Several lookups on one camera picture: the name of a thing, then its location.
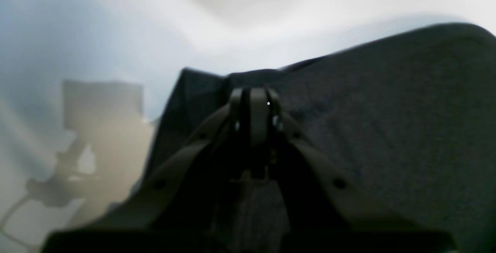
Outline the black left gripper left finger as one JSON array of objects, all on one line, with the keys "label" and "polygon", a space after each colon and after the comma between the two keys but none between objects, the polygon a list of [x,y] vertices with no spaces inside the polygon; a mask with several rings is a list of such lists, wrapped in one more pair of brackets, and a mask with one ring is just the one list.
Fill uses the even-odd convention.
[{"label": "black left gripper left finger", "polygon": [[55,232],[44,253],[210,253],[218,200],[230,184],[268,176],[268,90],[238,88],[121,206]]}]

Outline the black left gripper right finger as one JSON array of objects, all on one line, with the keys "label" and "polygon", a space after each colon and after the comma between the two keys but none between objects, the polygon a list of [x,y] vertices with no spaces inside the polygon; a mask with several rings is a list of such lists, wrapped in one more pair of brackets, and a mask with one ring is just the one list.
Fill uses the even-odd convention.
[{"label": "black left gripper right finger", "polygon": [[268,89],[271,172],[290,218],[282,253],[454,253],[450,233],[400,216],[352,183],[303,134]]}]

